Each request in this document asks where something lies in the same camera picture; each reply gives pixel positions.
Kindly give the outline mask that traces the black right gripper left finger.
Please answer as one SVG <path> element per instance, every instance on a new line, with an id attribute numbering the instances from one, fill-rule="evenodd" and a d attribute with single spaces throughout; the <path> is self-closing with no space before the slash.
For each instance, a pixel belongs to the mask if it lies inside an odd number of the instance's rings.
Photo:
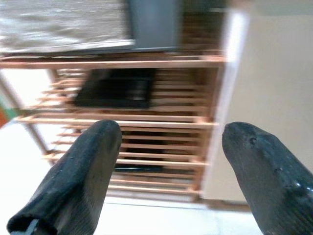
<path id="1" fill-rule="evenodd" d="M 11 235 L 92 235 L 122 143 L 120 126 L 100 120 L 48 171 L 29 201 L 7 222 Z"/>

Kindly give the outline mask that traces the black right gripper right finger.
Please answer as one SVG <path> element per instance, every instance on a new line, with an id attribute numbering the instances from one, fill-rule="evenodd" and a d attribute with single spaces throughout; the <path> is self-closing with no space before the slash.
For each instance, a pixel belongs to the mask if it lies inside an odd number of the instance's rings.
<path id="1" fill-rule="evenodd" d="M 231 122 L 222 148 L 262 234 L 313 233 L 313 174 L 274 134 Z"/>

